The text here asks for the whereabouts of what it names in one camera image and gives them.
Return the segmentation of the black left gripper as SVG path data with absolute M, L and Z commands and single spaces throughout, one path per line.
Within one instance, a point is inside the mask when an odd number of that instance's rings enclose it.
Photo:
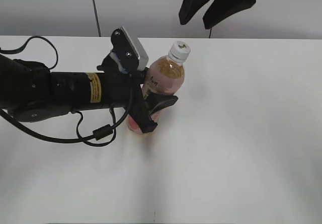
M 135 71 L 133 74 L 120 71 L 121 64 L 115 53 L 109 53 L 102 64 L 97 66 L 102 87 L 102 108 L 124 108 L 136 122 L 142 133 L 155 130 L 157 123 L 152 120 L 152 114 L 173 106 L 178 97 L 150 93 L 147 106 L 143 98 L 141 85 L 144 82 L 148 68 Z

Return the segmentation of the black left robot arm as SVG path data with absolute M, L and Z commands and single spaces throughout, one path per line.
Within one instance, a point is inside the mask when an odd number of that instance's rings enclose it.
M 98 72 L 51 72 L 40 62 L 1 56 L 1 108 L 18 122 L 38 122 L 70 112 L 129 108 L 142 132 L 152 132 L 152 114 L 172 106 L 176 96 L 144 98 L 141 83 L 147 70 L 121 73 L 106 56 Z

